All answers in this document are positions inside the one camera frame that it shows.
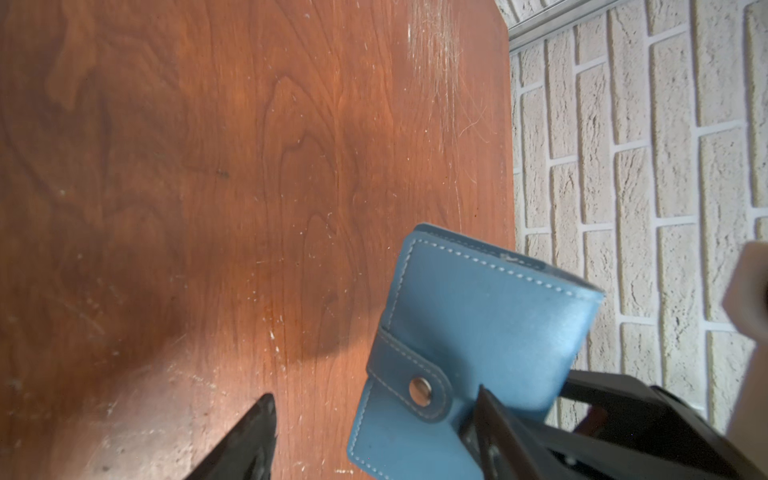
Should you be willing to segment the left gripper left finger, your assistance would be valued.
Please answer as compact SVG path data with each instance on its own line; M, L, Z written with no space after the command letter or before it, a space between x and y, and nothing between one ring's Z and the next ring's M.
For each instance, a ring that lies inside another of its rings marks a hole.
M277 444L274 396L262 395L187 480L269 480Z

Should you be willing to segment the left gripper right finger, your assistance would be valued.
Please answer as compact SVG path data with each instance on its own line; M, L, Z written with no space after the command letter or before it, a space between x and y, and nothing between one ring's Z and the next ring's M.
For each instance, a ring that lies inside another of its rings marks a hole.
M487 388L459 430L464 447L485 479L574 479L576 475L544 447Z

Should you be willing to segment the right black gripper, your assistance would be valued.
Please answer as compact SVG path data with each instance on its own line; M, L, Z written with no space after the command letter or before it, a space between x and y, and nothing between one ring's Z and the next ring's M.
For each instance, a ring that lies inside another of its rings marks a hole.
M588 405L572 431L530 421L560 479L763 479L763 473L688 404L619 374L573 370L560 396Z

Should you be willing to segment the blue leather card holder wallet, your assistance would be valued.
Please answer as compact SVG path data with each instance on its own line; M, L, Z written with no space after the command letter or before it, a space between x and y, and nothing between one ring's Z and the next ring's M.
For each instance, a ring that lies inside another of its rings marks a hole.
M604 298L540 260L422 223L406 237L347 446L377 479L478 479L480 387L543 421Z

